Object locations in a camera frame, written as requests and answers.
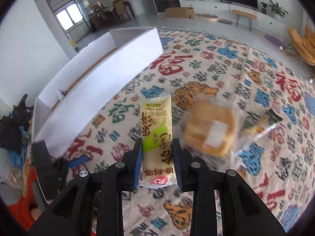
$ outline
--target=red logo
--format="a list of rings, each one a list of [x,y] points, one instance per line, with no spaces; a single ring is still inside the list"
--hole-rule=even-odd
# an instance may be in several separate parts
[[[151,184],[166,184],[168,180],[167,176],[158,176],[151,181]]]

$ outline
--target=window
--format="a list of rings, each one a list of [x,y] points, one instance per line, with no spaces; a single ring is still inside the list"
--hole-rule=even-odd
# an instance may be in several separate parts
[[[80,22],[83,19],[78,6],[74,3],[68,6],[65,10],[57,14],[57,18],[65,30],[68,30],[73,24]]]

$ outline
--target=tablecloth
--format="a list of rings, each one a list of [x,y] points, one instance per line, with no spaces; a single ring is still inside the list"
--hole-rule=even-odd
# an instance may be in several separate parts
[[[194,94],[211,93],[233,103],[245,114],[245,123],[256,122],[270,108],[283,118],[279,127],[236,155],[232,167],[288,231],[313,196],[314,89],[281,62],[245,44],[175,29],[159,29],[159,34],[164,54],[104,104],[67,150],[69,160],[84,161],[68,179],[83,169],[104,170],[133,148],[141,137],[141,100],[170,92],[176,126],[192,107]],[[189,235],[192,195],[177,185],[123,192],[125,235]],[[221,235],[217,193],[216,199]]]

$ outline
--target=silver bolt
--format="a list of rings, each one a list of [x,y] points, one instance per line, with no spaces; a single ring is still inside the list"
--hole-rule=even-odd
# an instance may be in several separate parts
[[[191,166],[192,166],[193,168],[200,168],[200,163],[194,161],[194,162],[191,163]]]
[[[227,171],[227,174],[228,174],[229,176],[236,176],[236,171],[235,171],[235,170],[228,170],[228,171]]]
[[[115,164],[116,168],[123,168],[125,164],[122,161],[119,161]]]
[[[88,174],[89,174],[89,172],[88,172],[87,170],[82,170],[82,171],[80,171],[80,173],[79,173],[80,177],[85,177],[85,176],[87,176]]]

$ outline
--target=purple mat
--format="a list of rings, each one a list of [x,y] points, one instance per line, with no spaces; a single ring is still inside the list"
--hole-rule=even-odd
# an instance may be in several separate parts
[[[285,44],[282,41],[270,34],[265,34],[265,39],[277,47],[285,47]]]

